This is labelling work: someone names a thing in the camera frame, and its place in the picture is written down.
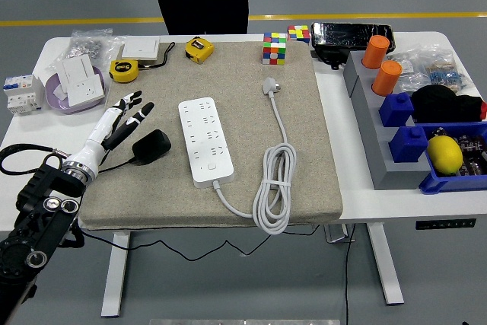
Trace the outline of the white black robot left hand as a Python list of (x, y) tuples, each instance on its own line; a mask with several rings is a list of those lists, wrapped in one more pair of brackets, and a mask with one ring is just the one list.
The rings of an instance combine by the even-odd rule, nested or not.
[(86, 185), (91, 183), (97, 177), (99, 166), (107, 153), (128, 138), (154, 108), (153, 102), (147, 103), (117, 128), (125, 113), (141, 102), (142, 92), (136, 91), (108, 108), (91, 131), (83, 149), (66, 158), (62, 171)]

